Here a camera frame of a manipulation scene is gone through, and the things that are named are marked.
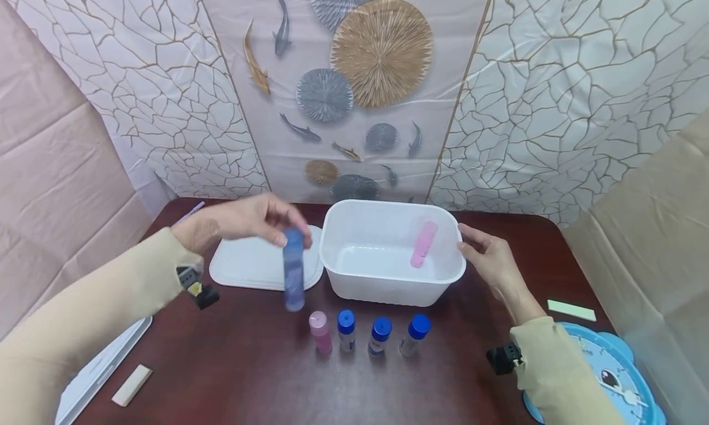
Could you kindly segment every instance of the hand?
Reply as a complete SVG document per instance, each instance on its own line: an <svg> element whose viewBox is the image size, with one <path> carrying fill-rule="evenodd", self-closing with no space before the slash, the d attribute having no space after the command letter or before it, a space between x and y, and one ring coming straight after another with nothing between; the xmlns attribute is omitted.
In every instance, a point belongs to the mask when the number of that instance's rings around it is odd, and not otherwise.
<svg viewBox="0 0 709 425"><path fill-rule="evenodd" d="M207 207L203 211L219 225L219 234L223 239L258 236L277 247L285 247L286 235L283 232L295 226L303 233L303 246L310 248L313 244L311 231L303 215L293 205L272 193L226 202Z"/></svg>
<svg viewBox="0 0 709 425"><path fill-rule="evenodd" d="M507 240L465 224L458 224L458 229L463 238L479 245L476 249L465 242L458 242L458 249L473 264L480 277L490 285L495 298L503 300L506 294L519 293L527 288Z"/></svg>
<svg viewBox="0 0 709 425"><path fill-rule="evenodd" d="M293 205L271 193L206 207L172 227L172 232L188 250L202 254L219 239L258 236L284 247L283 230L295 226L303 233L303 246L313 244L303 215Z"/></svg>

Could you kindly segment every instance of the white lid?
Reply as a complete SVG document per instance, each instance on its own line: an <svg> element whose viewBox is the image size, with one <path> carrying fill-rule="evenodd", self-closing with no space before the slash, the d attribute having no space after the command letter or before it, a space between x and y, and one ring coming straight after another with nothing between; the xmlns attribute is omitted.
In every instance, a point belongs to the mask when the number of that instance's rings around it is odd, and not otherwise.
<svg viewBox="0 0 709 425"><path fill-rule="evenodd" d="M313 246L303 253L303 284L312 288L322 276L322 229L310 226ZM209 264L209 274L220 285L283 291L283 249L260 237L223 240Z"/></svg>

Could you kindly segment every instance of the blue cap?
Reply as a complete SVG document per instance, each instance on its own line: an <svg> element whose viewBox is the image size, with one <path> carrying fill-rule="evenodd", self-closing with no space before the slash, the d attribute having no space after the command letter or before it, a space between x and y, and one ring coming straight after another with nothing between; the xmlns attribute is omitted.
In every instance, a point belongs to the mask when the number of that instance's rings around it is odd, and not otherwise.
<svg viewBox="0 0 709 425"><path fill-rule="evenodd" d="M420 341L431 331L431 321L423 314L416 314L409 324L409 335Z"/></svg>
<svg viewBox="0 0 709 425"><path fill-rule="evenodd" d="M375 341L384 342L389 338L391 333L391 322L386 317L378 317L374 319L372 326L372 337Z"/></svg>
<svg viewBox="0 0 709 425"><path fill-rule="evenodd" d="M300 232L299 229L293 227L285 230L283 232L286 235L286 240L288 240L288 243L286 244L286 247L299 247L302 248L303 246L303 233Z"/></svg>
<svg viewBox="0 0 709 425"><path fill-rule="evenodd" d="M349 335L355 330L355 314L351 309L344 309L337 314L337 331Z"/></svg>

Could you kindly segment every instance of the dark red tabletop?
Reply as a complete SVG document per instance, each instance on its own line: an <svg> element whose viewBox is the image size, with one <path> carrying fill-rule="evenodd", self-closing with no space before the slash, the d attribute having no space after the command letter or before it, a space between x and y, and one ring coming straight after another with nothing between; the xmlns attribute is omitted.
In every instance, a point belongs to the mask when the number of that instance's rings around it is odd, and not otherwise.
<svg viewBox="0 0 709 425"><path fill-rule="evenodd" d="M146 235L175 223L199 201L170 202ZM327 205L299 207L309 223L322 226ZM596 310L598 321L561 314L554 314L555 319L612 331L550 221L528 215L453 215L509 241L529 288L543 306L546 299L578 304ZM207 263L215 249L206 254ZM213 284L209 273L204 280ZM306 291L306 307L295 314L284 309L283 293L216 287L221 300L203 312L180 295L157 313L76 424L536 423L524 409L514 375L495 376L485 359L488 349L509 341L512 324L470 265L437 303L423 309L340 299L326 272ZM323 358L314 349L308 315L320 309L335 319L343 308L356 316L357 348L354 354L335 349ZM405 359L395 342L416 312L428 315L433 328L418 359ZM381 360L367 354L369 329L378 316L393 323L393 340ZM128 407L115 405L111 397L140 363L153 369L153 375Z"/></svg>

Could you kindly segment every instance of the blue clock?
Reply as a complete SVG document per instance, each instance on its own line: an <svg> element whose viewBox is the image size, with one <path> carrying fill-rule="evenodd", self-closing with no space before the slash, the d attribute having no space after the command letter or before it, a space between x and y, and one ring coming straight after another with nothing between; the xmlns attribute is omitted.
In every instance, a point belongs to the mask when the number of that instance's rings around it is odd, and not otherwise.
<svg viewBox="0 0 709 425"><path fill-rule="evenodd" d="M632 425L666 425L662 409L655 403L645 379L635 365L635 355L629 345L611 333L596 333L586 327L567 322L560 324L591 364L598 384L605 389L613 405L620 411L626 423ZM539 410L532 405L527 393L523 394L524 406L540 424L544 423Z"/></svg>

